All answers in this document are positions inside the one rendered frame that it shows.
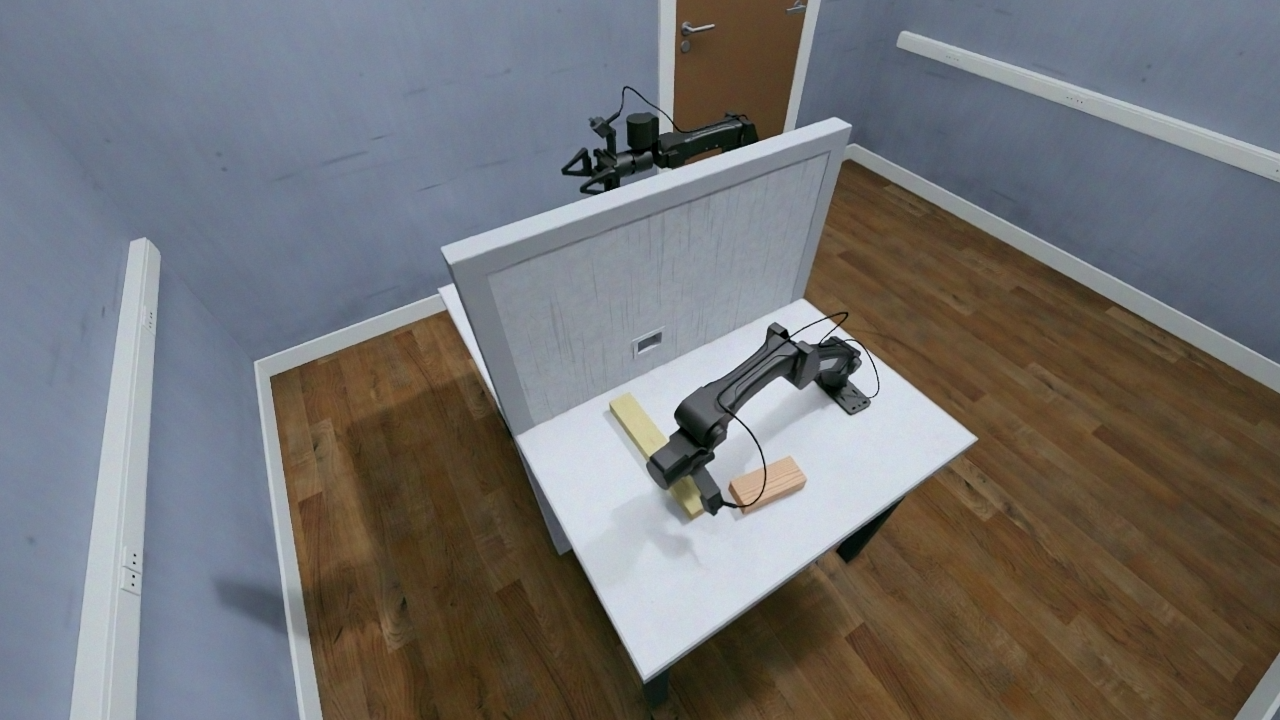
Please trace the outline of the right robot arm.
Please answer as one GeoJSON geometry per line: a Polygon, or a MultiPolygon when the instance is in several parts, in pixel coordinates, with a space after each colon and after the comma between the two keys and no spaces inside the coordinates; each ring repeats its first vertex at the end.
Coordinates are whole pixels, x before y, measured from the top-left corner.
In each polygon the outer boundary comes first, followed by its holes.
{"type": "MultiPolygon", "coordinates": [[[[589,120],[590,127],[602,138],[605,138],[611,133],[611,129],[607,128],[599,117],[594,119],[590,117],[589,120]]],[[[733,111],[726,111],[722,120],[724,122],[705,128],[698,127],[701,129],[694,129],[687,133],[677,131],[659,135],[658,117],[650,111],[630,114],[626,122],[627,143],[631,149],[627,151],[634,158],[634,161],[631,161],[631,165],[635,165],[634,176],[644,170],[650,170],[653,163],[660,169],[675,168],[684,165],[686,160],[701,152],[722,147],[721,154],[724,154],[759,142],[756,127],[750,120],[740,120],[739,115],[733,111]],[[727,120],[733,117],[737,118],[727,120]],[[741,135],[741,131],[744,131],[744,135],[741,135]]]]}

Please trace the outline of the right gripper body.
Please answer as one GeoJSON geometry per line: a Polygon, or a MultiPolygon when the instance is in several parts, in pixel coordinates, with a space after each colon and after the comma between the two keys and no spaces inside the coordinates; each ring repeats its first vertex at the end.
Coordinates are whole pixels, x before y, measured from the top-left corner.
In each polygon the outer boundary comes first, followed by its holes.
{"type": "Polygon", "coordinates": [[[631,165],[634,158],[631,154],[628,154],[627,150],[623,152],[616,152],[616,129],[612,128],[602,117],[600,119],[604,122],[607,128],[611,129],[611,133],[605,136],[607,149],[603,149],[603,151],[602,149],[593,150],[594,158],[596,158],[596,167],[593,168],[591,158],[588,155],[590,163],[590,174],[591,177],[594,177],[599,174],[602,169],[604,170],[605,168],[609,167],[611,170],[613,170],[614,190],[616,190],[620,188],[620,179],[628,176],[634,176],[635,165],[631,165]]]}

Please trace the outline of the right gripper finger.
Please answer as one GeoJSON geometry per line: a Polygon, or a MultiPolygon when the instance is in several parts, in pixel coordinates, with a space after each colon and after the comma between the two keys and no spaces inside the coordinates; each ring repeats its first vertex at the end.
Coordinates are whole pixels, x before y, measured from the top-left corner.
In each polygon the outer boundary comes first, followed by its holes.
{"type": "Polygon", "coordinates": [[[561,170],[562,170],[562,176],[591,177],[591,174],[590,174],[590,163],[589,163],[589,156],[588,156],[588,149],[582,147],[573,156],[573,159],[568,164],[566,164],[561,170]],[[581,170],[568,170],[571,167],[573,167],[573,164],[576,164],[581,159],[582,159],[582,169],[581,170]]]}
{"type": "Polygon", "coordinates": [[[588,181],[582,186],[580,186],[580,193],[598,195],[598,193],[604,193],[604,192],[611,191],[611,190],[614,190],[614,179],[613,179],[613,170],[611,170],[609,167],[605,168],[604,170],[602,170],[599,174],[594,176],[590,181],[588,181]],[[588,187],[590,187],[591,184],[595,184],[599,181],[604,181],[604,191],[602,191],[602,190],[588,190],[588,187]]]}

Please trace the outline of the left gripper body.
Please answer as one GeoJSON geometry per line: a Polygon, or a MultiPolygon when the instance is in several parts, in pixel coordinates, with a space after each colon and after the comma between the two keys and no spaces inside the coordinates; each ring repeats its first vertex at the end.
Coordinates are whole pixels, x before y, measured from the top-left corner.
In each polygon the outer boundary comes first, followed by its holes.
{"type": "Polygon", "coordinates": [[[714,460],[713,457],[716,459],[714,452],[712,452],[699,462],[692,462],[692,470],[685,475],[685,477],[690,475],[695,486],[698,486],[698,489],[705,498],[709,512],[714,512],[716,509],[719,509],[724,503],[719,486],[716,484],[716,480],[710,477],[710,473],[705,468],[708,462],[714,460]]]}

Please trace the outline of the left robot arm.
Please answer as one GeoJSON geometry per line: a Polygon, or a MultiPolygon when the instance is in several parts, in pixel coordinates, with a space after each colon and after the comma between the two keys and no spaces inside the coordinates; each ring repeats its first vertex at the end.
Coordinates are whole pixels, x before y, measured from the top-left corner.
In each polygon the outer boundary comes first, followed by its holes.
{"type": "Polygon", "coordinates": [[[861,351],[847,342],[826,347],[808,345],[804,340],[785,342],[788,337],[788,329],[773,322],[767,327],[765,342],[755,354],[728,374],[700,386],[678,404],[675,410],[678,430],[646,462],[646,471],[657,486],[669,489],[692,470],[692,462],[712,454],[727,439],[727,429],[733,420],[730,413],[736,415],[780,375],[797,389],[815,380],[849,415],[870,406],[870,398],[849,380],[849,375],[861,365],[861,351]],[[718,404],[718,395],[724,407],[718,404]]]}

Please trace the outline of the grey panel wall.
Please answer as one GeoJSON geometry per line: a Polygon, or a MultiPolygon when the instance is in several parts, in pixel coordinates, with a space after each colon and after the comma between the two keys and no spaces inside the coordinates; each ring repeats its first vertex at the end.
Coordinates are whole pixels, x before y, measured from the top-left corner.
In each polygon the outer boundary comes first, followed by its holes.
{"type": "Polygon", "coordinates": [[[442,247],[512,434],[803,299],[851,129],[835,117],[442,247]]]}

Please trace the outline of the long wooden board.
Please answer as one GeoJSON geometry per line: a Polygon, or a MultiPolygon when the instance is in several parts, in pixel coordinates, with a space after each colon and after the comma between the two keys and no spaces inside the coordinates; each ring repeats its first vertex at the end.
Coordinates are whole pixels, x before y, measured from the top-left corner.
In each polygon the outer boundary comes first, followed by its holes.
{"type": "MultiPolygon", "coordinates": [[[[652,454],[668,442],[630,392],[612,400],[609,407],[646,462],[652,454]]],[[[690,521],[705,512],[699,498],[701,493],[690,475],[680,479],[668,491],[690,521]]]]}

